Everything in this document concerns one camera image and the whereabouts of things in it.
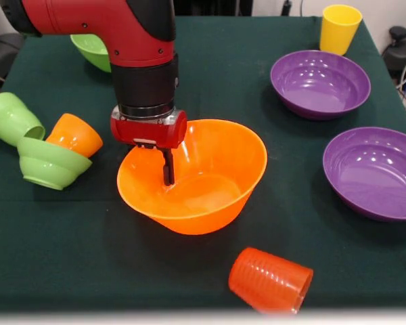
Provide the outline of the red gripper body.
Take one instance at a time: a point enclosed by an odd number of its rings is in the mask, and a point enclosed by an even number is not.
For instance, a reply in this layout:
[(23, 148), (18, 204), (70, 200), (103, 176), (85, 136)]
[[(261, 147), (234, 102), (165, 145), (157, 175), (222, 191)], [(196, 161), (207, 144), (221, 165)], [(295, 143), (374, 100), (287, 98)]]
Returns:
[(149, 145), (175, 149), (184, 140), (187, 131), (187, 115), (176, 108), (163, 117), (130, 119), (115, 106), (110, 117), (113, 137), (124, 144)]

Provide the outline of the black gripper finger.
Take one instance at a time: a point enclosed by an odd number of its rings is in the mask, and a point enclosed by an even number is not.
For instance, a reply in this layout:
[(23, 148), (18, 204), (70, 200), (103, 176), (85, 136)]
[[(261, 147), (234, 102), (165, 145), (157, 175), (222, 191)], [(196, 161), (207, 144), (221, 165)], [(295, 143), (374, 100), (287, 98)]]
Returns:
[(175, 183), (173, 154), (171, 152), (171, 149), (169, 148), (162, 148), (161, 152), (164, 158), (164, 166), (163, 166), (164, 184), (165, 186), (171, 186)]

